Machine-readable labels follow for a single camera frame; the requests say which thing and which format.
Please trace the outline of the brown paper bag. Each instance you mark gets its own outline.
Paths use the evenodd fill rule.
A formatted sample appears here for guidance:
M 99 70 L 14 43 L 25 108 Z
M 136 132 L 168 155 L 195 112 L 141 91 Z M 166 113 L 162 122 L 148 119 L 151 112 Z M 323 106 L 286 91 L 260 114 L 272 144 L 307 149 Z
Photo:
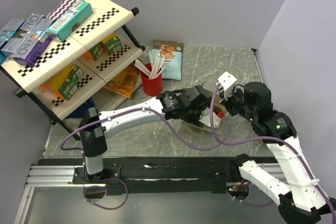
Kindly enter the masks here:
M 221 135 L 224 131 L 225 121 L 224 117 L 228 116 L 229 113 L 223 105 L 220 103 L 221 97 L 217 94 L 215 98 L 215 104 L 213 109 L 214 126 L 215 132 Z M 201 136 L 205 131 L 211 132 L 209 109 L 202 112 L 199 117 L 198 122 L 194 121 L 182 121 L 182 124 L 193 134 Z

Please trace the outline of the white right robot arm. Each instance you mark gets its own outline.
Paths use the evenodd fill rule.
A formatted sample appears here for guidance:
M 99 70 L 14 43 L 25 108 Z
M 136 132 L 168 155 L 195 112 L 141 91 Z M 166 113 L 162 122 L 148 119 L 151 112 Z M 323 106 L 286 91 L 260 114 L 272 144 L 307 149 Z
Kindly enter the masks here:
M 218 81 L 216 92 L 231 116 L 240 115 L 250 122 L 257 137 L 274 155 L 286 182 L 266 172 L 248 155 L 230 162 L 229 175 L 235 181 L 256 185 L 277 205 L 286 223 L 317 223 L 331 214 L 335 223 L 335 199 L 329 197 L 313 175 L 300 146 L 291 119 L 273 109 L 271 91 L 262 82 L 237 83 L 234 77 Z

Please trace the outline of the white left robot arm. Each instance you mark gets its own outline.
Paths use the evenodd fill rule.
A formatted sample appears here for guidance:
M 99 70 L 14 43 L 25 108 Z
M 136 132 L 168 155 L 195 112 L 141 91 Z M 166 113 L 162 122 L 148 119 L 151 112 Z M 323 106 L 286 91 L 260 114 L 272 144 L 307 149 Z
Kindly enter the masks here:
M 103 179 L 106 139 L 133 127 L 155 121 L 183 120 L 194 123 L 209 108 L 211 98 L 200 86 L 164 91 L 149 100 L 125 109 L 102 111 L 90 108 L 79 124 L 85 177 L 92 183 Z

